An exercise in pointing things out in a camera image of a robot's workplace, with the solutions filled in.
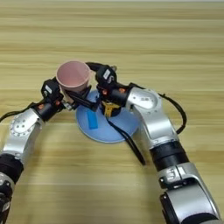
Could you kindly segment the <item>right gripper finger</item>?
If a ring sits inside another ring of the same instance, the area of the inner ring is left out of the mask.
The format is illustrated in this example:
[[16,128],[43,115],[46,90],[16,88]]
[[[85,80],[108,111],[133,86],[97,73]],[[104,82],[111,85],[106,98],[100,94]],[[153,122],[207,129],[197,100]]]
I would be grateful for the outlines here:
[[86,87],[80,93],[84,98],[86,98],[89,101],[95,101],[99,95],[96,89],[92,89],[92,86]]
[[96,62],[87,62],[87,65],[94,72],[97,72],[102,67],[101,63]]

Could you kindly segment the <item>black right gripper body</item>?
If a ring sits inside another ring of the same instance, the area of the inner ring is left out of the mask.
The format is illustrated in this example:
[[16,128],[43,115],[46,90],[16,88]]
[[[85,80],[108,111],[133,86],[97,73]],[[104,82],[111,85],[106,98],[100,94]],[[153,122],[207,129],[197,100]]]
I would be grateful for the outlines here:
[[100,98],[104,102],[111,102],[120,107],[124,107],[129,96],[131,87],[120,83],[111,86],[97,85]]

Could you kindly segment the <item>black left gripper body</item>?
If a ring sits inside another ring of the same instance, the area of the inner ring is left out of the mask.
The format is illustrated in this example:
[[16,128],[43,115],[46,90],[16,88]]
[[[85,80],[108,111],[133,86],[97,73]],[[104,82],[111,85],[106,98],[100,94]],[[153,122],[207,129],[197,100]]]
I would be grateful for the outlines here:
[[59,100],[51,101],[50,99],[42,99],[39,102],[33,102],[31,104],[31,108],[43,122],[48,122],[53,116],[55,116],[65,107]]

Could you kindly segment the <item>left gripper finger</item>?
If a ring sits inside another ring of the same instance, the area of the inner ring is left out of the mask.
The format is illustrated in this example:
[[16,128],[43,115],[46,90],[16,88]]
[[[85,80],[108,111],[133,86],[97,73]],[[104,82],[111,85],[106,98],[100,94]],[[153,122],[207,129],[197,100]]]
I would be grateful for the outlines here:
[[72,99],[71,106],[73,109],[77,109],[80,105],[84,106],[92,111],[96,111],[99,107],[100,101],[97,100],[96,102],[90,101],[85,98],[82,94],[73,92],[73,91],[66,91],[66,95]]

